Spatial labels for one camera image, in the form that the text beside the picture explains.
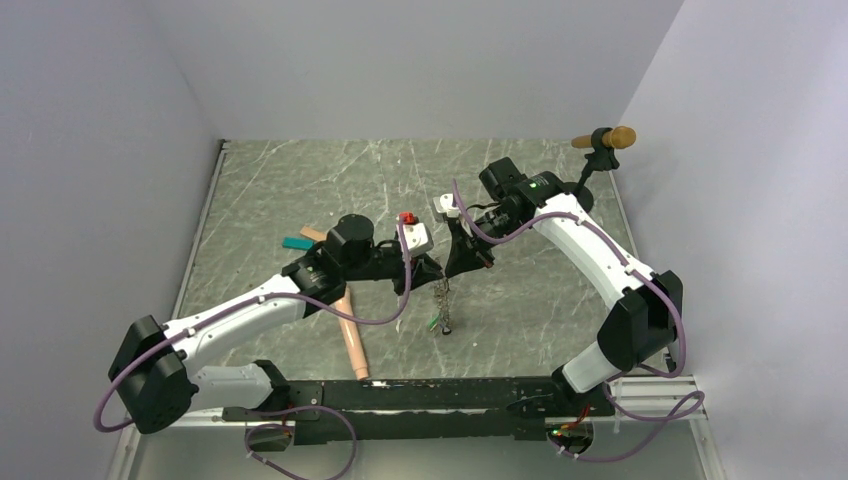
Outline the metal disc with keyrings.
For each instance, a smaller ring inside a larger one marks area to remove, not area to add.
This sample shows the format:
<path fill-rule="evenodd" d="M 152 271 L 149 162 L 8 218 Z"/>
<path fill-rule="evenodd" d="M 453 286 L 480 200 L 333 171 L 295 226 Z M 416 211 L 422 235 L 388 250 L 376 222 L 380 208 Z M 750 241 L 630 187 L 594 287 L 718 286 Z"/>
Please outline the metal disc with keyrings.
<path fill-rule="evenodd" d="M 450 294 L 451 288 L 447 278 L 441 279 L 433 287 L 433 298 L 435 301 L 437 312 L 431 318 L 438 316 L 440 325 L 431 332 L 438 331 L 442 335 L 450 335 L 452 333 L 451 315 L 450 315 Z"/>

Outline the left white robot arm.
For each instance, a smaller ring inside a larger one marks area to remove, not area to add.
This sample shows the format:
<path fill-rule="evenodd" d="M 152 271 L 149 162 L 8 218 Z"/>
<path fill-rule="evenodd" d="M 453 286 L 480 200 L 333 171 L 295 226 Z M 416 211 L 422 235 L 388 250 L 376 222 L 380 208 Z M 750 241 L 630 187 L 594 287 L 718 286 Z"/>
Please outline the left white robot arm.
<path fill-rule="evenodd" d="M 213 360 L 262 333 L 305 319 L 320 310 L 343 313 L 335 304 L 350 282 L 389 280 L 403 311 L 412 290 L 443 277 L 430 257 L 430 229 L 410 213 L 398 216 L 393 238 L 374 239 L 371 220 L 342 217 L 323 240 L 254 289 L 188 317 L 132 323 L 108 371 L 109 395 L 118 395 L 128 420 L 104 423 L 98 404 L 94 426 L 101 432 L 135 425 L 142 434 L 163 430 L 197 410 L 238 407 L 264 420 L 279 417 L 290 386 L 268 360 L 221 367 Z"/>

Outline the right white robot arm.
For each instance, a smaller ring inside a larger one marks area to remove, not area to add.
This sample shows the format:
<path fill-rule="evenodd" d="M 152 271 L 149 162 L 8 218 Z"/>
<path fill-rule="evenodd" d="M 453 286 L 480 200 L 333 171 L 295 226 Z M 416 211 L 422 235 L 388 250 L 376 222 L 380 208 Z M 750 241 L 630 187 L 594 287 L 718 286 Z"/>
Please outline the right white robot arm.
<path fill-rule="evenodd" d="M 680 278 L 656 273 L 614 241 L 582 207 L 575 183 L 550 171 L 528 177 L 508 157 L 489 164 L 479 179 L 494 202 L 479 218 L 469 214 L 458 190 L 432 201 L 452 236 L 446 277 L 491 267 L 493 246 L 533 230 L 566 255 L 608 309 L 594 342 L 552 375 L 551 399 L 560 413 L 578 414 L 600 384 L 682 343 Z"/>

